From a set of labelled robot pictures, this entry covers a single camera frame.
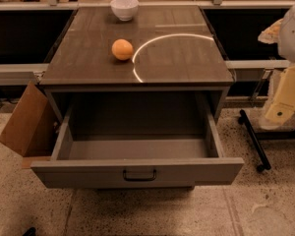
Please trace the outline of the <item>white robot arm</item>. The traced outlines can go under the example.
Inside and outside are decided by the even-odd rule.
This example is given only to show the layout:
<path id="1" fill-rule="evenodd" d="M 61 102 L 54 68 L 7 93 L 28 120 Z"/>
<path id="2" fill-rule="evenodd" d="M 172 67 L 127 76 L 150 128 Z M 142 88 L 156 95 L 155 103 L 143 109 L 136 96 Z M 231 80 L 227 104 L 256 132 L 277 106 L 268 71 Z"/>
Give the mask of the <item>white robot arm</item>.
<path id="1" fill-rule="evenodd" d="M 276 43 L 278 54 L 291 63 L 280 73 L 278 86 L 264 106 L 261 124 L 269 130 L 283 125 L 295 113 L 295 4 L 282 19 L 263 30 L 258 41 Z"/>

